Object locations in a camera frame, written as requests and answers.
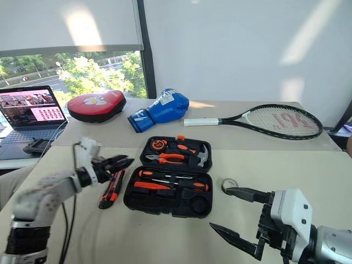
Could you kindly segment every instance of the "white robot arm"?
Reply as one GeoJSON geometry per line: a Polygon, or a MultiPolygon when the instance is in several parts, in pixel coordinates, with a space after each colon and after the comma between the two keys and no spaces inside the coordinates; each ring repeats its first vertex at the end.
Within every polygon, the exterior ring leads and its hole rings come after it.
{"type": "Polygon", "coordinates": [[[299,189],[261,192],[250,188],[222,188],[249,202],[264,204],[256,238],[248,242],[237,232],[221,225],[210,226],[228,243],[261,260],[265,243],[280,250],[284,263],[352,263],[351,230],[316,228],[312,224],[313,210],[299,189]]]}
{"type": "Polygon", "coordinates": [[[36,187],[20,194],[14,205],[12,229],[0,264],[46,262],[50,226],[59,206],[88,185],[104,183],[133,159],[118,155],[98,157],[100,145],[87,138],[75,144],[75,170],[41,179],[36,187]]]}

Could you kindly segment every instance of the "pliers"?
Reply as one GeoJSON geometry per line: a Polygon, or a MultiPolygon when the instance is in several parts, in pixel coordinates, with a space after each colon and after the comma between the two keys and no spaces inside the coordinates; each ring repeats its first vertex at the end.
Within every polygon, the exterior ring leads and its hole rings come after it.
{"type": "Polygon", "coordinates": [[[180,160],[185,159],[185,156],[181,154],[166,154],[166,153],[160,153],[159,155],[147,155],[145,157],[150,160],[158,160],[158,162],[161,164],[164,164],[164,163],[183,164],[183,162],[168,161],[167,159],[168,158],[178,158],[180,160]]]}

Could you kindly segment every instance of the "racket grip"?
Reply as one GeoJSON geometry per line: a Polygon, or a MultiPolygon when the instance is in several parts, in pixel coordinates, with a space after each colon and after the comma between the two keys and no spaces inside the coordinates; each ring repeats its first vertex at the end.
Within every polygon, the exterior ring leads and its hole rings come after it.
{"type": "Polygon", "coordinates": [[[185,127],[194,127],[196,125],[218,125],[218,118],[198,118],[198,119],[183,119],[185,127]]]}

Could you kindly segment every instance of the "blue boxing glove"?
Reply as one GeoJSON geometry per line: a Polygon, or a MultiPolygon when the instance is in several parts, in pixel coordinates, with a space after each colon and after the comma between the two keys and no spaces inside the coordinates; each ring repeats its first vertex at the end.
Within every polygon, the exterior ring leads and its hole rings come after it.
{"type": "Polygon", "coordinates": [[[185,115],[188,105],[188,99],[182,94],[173,89],[165,89],[151,106],[130,115],[128,121],[140,133],[156,123],[180,119],[185,115]]]}

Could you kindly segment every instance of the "racket strings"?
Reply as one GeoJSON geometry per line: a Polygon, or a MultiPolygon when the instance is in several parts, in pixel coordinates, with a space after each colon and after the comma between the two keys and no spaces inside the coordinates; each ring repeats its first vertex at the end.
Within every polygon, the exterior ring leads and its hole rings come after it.
{"type": "Polygon", "coordinates": [[[314,135],[319,133],[320,130],[314,119],[302,112],[286,108],[260,108],[241,119],[247,119],[246,123],[256,127],[286,135],[314,135]]]}

